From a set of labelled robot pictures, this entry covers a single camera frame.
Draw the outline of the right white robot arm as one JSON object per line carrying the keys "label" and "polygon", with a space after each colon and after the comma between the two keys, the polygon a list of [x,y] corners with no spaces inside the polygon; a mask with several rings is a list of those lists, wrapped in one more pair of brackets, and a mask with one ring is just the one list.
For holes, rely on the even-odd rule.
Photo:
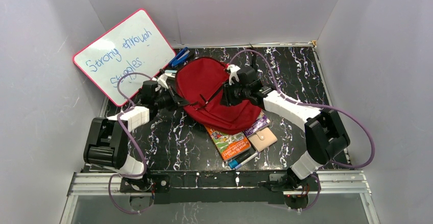
{"label": "right white robot arm", "polygon": [[277,114],[305,134],[306,152],[280,178],[270,177],[263,184],[271,191],[301,190],[308,178],[350,145],[350,139],[338,114],[329,106],[301,105],[293,98],[265,86],[252,67],[230,64],[225,68],[228,80],[222,85],[221,105],[234,106],[243,101]]}

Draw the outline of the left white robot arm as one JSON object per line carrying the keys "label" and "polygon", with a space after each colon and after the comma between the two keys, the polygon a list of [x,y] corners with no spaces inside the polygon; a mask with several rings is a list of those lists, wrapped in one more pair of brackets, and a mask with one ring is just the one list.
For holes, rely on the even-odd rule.
{"label": "left white robot arm", "polygon": [[161,109],[176,110],[189,103],[173,87],[157,81],[144,81],[137,93],[138,104],[109,117],[95,117],[90,124],[83,153],[84,162],[110,169],[133,179],[139,191],[152,187],[143,154],[136,160],[128,153],[132,131],[150,122]]}

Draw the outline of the red student backpack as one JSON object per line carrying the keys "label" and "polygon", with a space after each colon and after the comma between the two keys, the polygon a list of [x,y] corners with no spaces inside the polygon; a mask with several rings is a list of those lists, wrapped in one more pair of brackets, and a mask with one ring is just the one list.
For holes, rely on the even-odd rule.
{"label": "red student backpack", "polygon": [[226,64],[211,57],[188,62],[175,75],[176,92],[189,104],[184,111],[198,123],[226,134],[250,128],[262,109],[242,101],[239,105],[223,106],[223,83],[228,81]]}

